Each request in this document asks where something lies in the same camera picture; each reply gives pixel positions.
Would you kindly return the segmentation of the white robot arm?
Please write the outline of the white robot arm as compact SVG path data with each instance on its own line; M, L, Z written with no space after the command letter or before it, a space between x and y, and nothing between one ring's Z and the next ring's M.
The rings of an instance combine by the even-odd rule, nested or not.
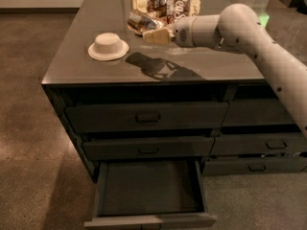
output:
M143 33L146 42L181 48L206 47L249 57L303 134L307 135L307 67L275 42L258 15L244 4L233 4L217 15L183 17Z

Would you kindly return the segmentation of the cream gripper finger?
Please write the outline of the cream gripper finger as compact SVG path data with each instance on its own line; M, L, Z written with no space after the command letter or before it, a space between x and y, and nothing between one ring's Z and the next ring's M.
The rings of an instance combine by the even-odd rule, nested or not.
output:
M143 33L143 39L147 43L156 45L168 45L175 37L173 31L167 27L149 30Z

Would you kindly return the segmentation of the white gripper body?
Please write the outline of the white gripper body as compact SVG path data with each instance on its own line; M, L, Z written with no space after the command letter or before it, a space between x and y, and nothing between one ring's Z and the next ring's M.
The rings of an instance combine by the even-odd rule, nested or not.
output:
M218 15L183 17L174 24L174 42L182 48L218 48L223 41L218 30Z

